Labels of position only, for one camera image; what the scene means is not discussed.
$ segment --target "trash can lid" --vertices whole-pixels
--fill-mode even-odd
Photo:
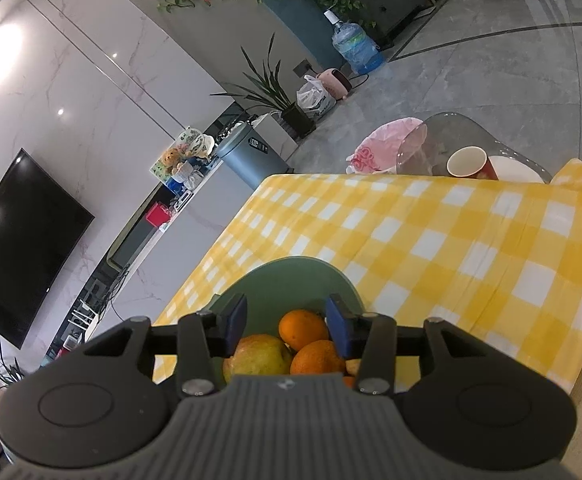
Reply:
[[[228,155],[238,144],[242,142],[244,137],[247,136],[251,130],[251,125],[243,121],[236,123],[234,127],[231,128],[228,136],[220,142],[220,145],[215,150],[215,154],[223,158],[223,156]]]

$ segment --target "tile floor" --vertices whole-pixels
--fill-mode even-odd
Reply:
[[[302,143],[298,173],[343,173],[381,124],[449,110],[551,173],[582,159],[582,0],[448,0],[393,59]]]

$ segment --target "black plant pot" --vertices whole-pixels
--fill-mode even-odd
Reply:
[[[296,103],[282,111],[282,118],[291,126],[300,139],[304,139],[315,130],[315,123],[303,112]]]

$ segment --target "paper cup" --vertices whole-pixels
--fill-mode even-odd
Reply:
[[[487,153],[478,146],[466,146],[457,150],[449,157],[446,170],[459,178],[498,179]]]

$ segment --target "gray transparent stool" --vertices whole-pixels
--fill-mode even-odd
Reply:
[[[454,112],[429,117],[405,137],[396,159],[397,173],[451,176],[446,162],[466,146],[479,146],[488,156],[518,160],[540,175],[546,184],[551,182],[552,175],[545,168],[502,144],[475,121]]]

